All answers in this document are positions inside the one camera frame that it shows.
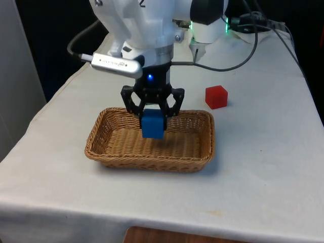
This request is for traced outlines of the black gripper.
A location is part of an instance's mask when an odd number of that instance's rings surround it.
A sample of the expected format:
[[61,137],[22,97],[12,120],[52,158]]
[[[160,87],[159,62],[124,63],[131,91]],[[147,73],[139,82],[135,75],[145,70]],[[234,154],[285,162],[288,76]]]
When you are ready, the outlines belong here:
[[[133,114],[139,120],[139,127],[142,127],[142,117],[145,102],[140,98],[139,105],[136,105],[132,99],[134,92],[144,92],[149,89],[161,91],[158,93],[158,105],[163,114],[164,130],[167,130],[168,119],[179,114],[184,100],[185,91],[183,88],[174,89],[170,84],[171,62],[156,66],[147,66],[142,68],[142,76],[136,79],[134,87],[123,86],[120,94],[128,113]],[[172,95],[175,103],[169,106],[167,98]]]

